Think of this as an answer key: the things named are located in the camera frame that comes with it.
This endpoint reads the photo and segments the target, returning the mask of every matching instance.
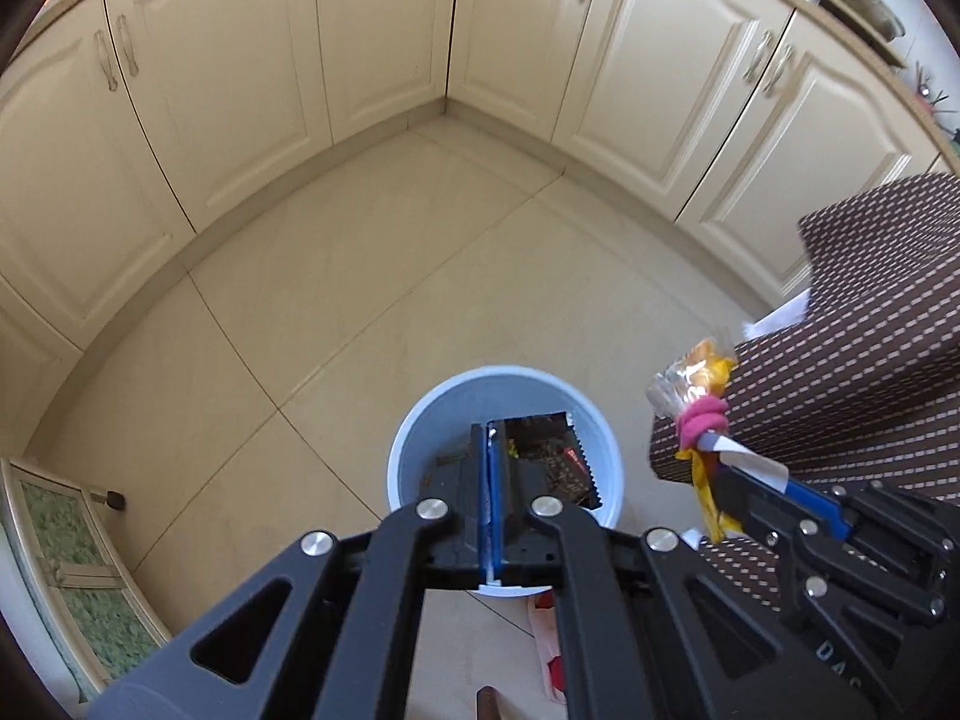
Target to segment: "metal screw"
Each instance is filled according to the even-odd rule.
[[[301,538],[301,550],[304,555],[320,557],[333,549],[333,536],[323,531],[311,531]]]
[[[816,575],[808,577],[803,585],[806,588],[806,594],[810,598],[823,598],[827,595],[827,580]]]
[[[679,543],[677,534],[666,528],[654,528],[647,533],[647,544],[654,552],[673,552]]]
[[[554,498],[553,495],[541,495],[539,498],[534,498],[530,508],[534,509],[537,517],[556,517],[563,512],[563,502],[560,502],[560,498]]]
[[[416,515],[420,519],[440,519],[449,511],[450,507],[440,498],[424,498],[416,504]]]

